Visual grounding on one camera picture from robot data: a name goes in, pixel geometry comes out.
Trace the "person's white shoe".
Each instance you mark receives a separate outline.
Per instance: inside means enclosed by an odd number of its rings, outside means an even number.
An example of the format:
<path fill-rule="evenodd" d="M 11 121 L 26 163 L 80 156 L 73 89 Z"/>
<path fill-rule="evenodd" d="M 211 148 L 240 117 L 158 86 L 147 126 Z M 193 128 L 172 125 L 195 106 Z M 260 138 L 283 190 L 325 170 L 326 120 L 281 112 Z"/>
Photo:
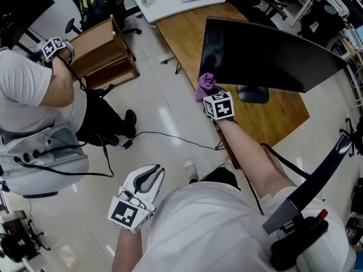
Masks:
<path fill-rule="evenodd" d="M 188 175 L 190 184 L 199 181 L 199 176 L 198 176 L 197 168 L 196 168 L 194 161 L 187 160 L 184 163 L 184 168 Z"/>

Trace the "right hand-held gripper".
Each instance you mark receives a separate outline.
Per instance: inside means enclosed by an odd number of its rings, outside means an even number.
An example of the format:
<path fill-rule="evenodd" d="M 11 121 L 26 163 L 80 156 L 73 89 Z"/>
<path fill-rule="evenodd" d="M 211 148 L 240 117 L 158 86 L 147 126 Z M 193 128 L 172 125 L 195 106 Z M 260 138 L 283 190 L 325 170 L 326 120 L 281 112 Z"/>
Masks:
<path fill-rule="evenodd" d="M 234 103 L 230 92 L 222 87 L 212 87 L 210 90 L 202 89 L 204 111 L 211 119 L 214 127 L 219 129 L 218 121 L 228 120 L 234 122 Z"/>

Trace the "person's left forearm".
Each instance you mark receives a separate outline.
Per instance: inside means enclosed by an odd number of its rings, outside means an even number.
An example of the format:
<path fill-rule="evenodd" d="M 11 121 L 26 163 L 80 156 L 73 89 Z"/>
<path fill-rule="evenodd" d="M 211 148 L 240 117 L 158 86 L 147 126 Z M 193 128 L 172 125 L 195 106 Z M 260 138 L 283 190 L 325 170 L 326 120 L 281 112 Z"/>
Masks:
<path fill-rule="evenodd" d="M 141 258 L 141 231 L 131 233 L 122 229 L 116 245 L 112 272 L 132 272 Z"/>

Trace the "person's white shirt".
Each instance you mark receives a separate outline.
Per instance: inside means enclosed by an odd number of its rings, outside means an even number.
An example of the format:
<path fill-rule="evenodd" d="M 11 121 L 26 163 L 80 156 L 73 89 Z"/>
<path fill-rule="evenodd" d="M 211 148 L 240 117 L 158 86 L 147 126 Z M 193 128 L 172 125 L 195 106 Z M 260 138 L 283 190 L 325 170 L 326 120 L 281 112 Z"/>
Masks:
<path fill-rule="evenodd" d="M 173 191 L 155 213 L 132 272 L 277 272 L 271 246 L 284 236 L 262 225 L 295 190 L 292 184 L 266 194 L 263 213 L 228 184 L 197 182 Z"/>

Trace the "white shelving unit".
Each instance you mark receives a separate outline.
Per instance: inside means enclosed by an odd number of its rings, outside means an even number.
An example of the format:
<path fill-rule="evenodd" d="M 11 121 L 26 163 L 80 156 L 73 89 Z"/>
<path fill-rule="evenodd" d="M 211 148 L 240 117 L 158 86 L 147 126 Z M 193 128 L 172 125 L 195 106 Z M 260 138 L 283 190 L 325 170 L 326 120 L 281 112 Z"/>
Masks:
<path fill-rule="evenodd" d="M 349 10 L 348 16 L 341 17 L 345 21 L 345 28 L 329 41 L 326 48 L 348 62 L 347 71 L 350 84 L 357 94 L 353 106 L 363 108 L 363 48 L 353 37 L 354 29 L 363 26 L 363 0 L 341 1 Z M 301 18 L 310 12 L 313 0 L 305 0 L 302 4 L 303 6 L 290 24 L 291 26 L 294 26 L 297 21 L 301 22 Z"/>

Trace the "green black backpack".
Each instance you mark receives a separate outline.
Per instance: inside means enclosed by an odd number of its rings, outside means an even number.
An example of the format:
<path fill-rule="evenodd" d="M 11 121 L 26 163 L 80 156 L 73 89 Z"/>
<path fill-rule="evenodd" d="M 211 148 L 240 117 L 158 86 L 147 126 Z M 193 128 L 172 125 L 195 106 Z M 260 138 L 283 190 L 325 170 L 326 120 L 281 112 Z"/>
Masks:
<path fill-rule="evenodd" d="M 107 19 L 108 0 L 79 0 L 82 29 L 91 28 Z"/>

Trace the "black floor equipment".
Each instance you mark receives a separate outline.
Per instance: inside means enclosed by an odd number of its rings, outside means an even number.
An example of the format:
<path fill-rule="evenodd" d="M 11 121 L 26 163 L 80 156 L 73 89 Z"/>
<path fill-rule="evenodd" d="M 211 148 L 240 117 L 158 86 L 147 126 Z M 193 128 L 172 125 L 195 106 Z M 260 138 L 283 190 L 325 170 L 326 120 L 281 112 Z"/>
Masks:
<path fill-rule="evenodd" d="M 44 241 L 45 233 L 37 232 L 34 221 L 23 210 L 0 215 L 0 255 L 15 263 L 32 260 L 40 250 L 50 251 Z"/>

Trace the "black shoulder mount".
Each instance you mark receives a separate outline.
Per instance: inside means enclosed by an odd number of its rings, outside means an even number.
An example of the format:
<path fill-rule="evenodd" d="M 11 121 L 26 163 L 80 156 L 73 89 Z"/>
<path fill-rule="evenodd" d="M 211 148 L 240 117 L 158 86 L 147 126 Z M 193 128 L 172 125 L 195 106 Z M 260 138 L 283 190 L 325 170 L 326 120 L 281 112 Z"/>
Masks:
<path fill-rule="evenodd" d="M 271 246 L 270 263 L 277 271 L 286 271 L 297 263 L 297 257 L 312 246 L 328 230 L 327 214 L 293 220 L 293 230 Z"/>

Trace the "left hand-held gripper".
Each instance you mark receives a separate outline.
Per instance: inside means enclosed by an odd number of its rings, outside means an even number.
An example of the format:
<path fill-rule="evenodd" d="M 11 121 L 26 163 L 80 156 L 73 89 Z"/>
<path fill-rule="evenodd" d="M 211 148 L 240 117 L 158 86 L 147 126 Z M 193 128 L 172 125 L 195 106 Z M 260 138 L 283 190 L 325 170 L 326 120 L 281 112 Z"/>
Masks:
<path fill-rule="evenodd" d="M 150 202 L 155 201 L 165 176 L 164 168 L 158 171 L 160 167 L 159 164 L 146 165 L 128 174 L 123 187 L 119 188 L 119 195 L 112 198 L 107 214 L 111 223 L 136 233 L 151 218 L 156 207 Z M 149 187 L 142 190 L 142 184 L 155 172 Z M 147 200 L 132 192 L 147 192 Z"/>

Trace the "open laptop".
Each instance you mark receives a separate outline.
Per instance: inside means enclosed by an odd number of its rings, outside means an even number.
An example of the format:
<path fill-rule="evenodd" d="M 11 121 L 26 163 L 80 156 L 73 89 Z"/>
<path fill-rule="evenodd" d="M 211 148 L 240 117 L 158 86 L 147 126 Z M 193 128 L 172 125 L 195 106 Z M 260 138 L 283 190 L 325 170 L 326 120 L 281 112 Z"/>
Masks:
<path fill-rule="evenodd" d="M 353 37 L 354 37 L 355 41 L 357 42 L 357 44 L 360 44 L 363 48 L 363 25 L 354 29 Z"/>

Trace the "person's black trousers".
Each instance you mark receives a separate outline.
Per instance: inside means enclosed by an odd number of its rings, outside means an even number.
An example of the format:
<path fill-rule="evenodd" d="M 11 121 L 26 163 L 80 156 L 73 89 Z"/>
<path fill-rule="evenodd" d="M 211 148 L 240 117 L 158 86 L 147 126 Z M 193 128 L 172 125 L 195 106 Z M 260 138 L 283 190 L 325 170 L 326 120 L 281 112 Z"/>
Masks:
<path fill-rule="evenodd" d="M 228 184 L 228 185 L 231 185 L 234 188 L 240 190 L 237 179 L 235 177 L 235 174 L 230 172 L 225 167 L 216 168 L 213 172 L 206 175 L 201 180 L 199 180 L 198 175 L 196 175 L 195 177 L 193 177 L 189 180 L 189 184 L 196 183 L 196 182 L 204 182 L 204 181 Z"/>

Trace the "person's right forearm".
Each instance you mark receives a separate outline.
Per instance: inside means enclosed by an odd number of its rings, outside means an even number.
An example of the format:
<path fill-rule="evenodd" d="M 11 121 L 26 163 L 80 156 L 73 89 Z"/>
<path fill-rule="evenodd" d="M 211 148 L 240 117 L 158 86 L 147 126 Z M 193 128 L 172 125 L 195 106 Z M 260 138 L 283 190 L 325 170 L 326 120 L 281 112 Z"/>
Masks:
<path fill-rule="evenodd" d="M 243 173 L 258 196 L 275 196 L 295 184 L 284 172 L 280 162 L 269 150 L 250 137 L 237 123 L 217 121 Z"/>

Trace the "purple cloth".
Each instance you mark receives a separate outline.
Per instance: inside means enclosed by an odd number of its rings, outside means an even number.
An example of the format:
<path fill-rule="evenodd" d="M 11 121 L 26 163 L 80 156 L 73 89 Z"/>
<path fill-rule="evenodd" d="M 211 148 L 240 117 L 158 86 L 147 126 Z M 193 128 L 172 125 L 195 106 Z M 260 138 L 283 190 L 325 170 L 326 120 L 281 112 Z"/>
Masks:
<path fill-rule="evenodd" d="M 198 103 L 203 102 L 203 98 L 218 93 L 218 89 L 215 88 L 216 81 L 214 75 L 211 73 L 205 73 L 199 77 L 197 89 L 195 91 L 195 100 Z"/>

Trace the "wooden shelf unit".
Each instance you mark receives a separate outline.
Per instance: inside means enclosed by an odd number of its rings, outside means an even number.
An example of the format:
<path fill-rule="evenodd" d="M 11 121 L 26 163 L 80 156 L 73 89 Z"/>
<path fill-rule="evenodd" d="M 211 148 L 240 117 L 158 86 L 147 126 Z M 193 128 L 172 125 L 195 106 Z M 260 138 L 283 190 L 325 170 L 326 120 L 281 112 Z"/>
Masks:
<path fill-rule="evenodd" d="M 111 16 L 71 40 L 72 70 L 88 89 L 118 86 L 139 77 L 136 57 Z"/>

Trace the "large black wall screen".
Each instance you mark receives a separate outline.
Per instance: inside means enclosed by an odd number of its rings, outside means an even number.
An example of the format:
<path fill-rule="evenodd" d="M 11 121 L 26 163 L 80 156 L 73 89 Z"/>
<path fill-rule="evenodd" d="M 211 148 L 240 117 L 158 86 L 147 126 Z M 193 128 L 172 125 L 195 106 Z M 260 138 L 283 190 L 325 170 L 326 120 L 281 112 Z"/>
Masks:
<path fill-rule="evenodd" d="M 0 45 L 12 48 L 54 0 L 0 0 Z"/>

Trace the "black monitor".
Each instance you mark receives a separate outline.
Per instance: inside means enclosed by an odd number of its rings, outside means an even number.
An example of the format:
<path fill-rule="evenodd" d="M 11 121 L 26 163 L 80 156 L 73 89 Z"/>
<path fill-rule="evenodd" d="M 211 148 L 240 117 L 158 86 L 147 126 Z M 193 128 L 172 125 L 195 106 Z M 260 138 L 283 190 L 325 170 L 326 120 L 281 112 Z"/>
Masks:
<path fill-rule="evenodd" d="M 208 17 L 199 74 L 235 85 L 242 102 L 265 104 L 269 89 L 305 93 L 346 65 L 326 48 L 277 28 Z"/>

